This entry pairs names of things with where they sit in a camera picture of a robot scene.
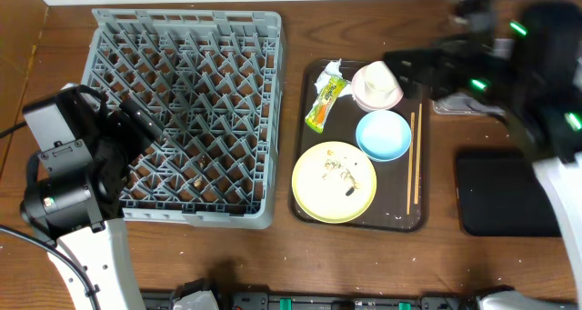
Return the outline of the pink plastic bowl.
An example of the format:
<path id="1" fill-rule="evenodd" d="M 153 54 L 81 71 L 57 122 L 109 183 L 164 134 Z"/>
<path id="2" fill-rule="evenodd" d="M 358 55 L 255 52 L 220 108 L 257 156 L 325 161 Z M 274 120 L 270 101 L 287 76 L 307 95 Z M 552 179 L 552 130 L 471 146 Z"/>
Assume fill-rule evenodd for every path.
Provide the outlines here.
<path id="1" fill-rule="evenodd" d="M 393 108 L 404 94 L 388 66 L 383 61 L 375 61 L 354 75 L 352 96 L 361 109 L 372 112 Z"/>

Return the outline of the white napkin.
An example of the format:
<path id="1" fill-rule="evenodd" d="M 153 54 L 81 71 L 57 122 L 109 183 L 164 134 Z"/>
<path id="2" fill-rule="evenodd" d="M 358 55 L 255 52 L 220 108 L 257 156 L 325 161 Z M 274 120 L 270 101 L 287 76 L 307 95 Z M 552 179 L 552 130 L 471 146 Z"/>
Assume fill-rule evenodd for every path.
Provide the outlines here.
<path id="1" fill-rule="evenodd" d="M 323 88 L 330 82 L 332 77 L 341 79 L 346 86 L 342 89 L 339 93 L 338 97 L 344 97 L 348 95 L 352 95 L 352 83 L 350 80 L 343 77 L 343 74 L 340 71 L 340 66 L 342 65 L 342 59 L 332 60 L 330 61 L 319 75 L 319 77 L 314 82 L 316 87 L 316 93 L 319 95 Z"/>

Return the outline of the green snack wrapper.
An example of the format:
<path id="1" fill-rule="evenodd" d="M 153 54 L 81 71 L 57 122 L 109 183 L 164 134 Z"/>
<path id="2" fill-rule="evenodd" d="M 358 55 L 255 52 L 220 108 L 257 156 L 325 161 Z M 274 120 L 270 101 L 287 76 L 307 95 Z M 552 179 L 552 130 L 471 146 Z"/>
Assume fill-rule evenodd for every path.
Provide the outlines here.
<path id="1" fill-rule="evenodd" d="M 324 131 L 326 119 L 333 104 L 347 86 L 347 80 L 337 75 L 324 75 L 316 81 L 316 100 L 305 118 L 305 123 L 316 133 Z"/>

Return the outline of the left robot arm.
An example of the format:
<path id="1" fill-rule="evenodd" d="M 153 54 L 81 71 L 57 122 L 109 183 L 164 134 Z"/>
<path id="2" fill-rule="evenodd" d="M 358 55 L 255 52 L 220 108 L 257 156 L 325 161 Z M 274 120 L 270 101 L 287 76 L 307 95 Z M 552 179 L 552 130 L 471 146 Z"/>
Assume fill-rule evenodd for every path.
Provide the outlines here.
<path id="1" fill-rule="evenodd" d="M 20 214 L 65 281 L 77 309 L 142 309 L 120 196 L 130 164 L 163 125 L 132 99 L 111 111 L 73 85 L 26 105 L 38 149 L 25 169 Z"/>

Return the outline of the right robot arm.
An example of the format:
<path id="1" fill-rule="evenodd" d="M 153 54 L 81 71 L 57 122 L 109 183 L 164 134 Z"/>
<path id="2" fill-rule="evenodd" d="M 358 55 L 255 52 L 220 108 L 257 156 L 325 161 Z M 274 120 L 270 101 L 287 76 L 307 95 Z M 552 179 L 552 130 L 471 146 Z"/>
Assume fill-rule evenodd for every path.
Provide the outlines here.
<path id="1" fill-rule="evenodd" d="M 436 101 L 462 92 L 498 107 L 530 160 L 557 218 L 575 285 L 581 285 L 581 9 L 568 0 L 526 5 L 510 26 L 506 58 L 493 53 L 494 0 L 456 0 L 464 29 L 432 45 L 384 53 L 406 94 L 426 85 Z"/>

